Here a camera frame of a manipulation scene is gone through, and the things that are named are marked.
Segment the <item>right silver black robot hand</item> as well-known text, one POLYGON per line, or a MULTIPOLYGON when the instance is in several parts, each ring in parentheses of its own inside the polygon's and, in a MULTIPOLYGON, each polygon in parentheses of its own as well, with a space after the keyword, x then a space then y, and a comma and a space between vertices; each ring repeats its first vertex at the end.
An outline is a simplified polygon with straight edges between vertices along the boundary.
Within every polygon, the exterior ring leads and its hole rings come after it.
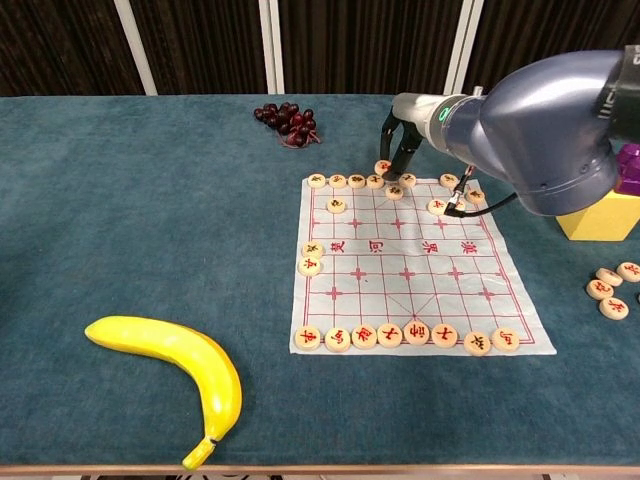
POLYGON ((430 96, 423 94, 401 93, 394 97, 380 136, 379 159, 390 162, 382 174, 386 181, 397 181, 407 170, 424 138, 426 112, 431 103, 430 96), (391 155, 391 141, 399 126, 403 128, 402 138, 396 153, 391 155))

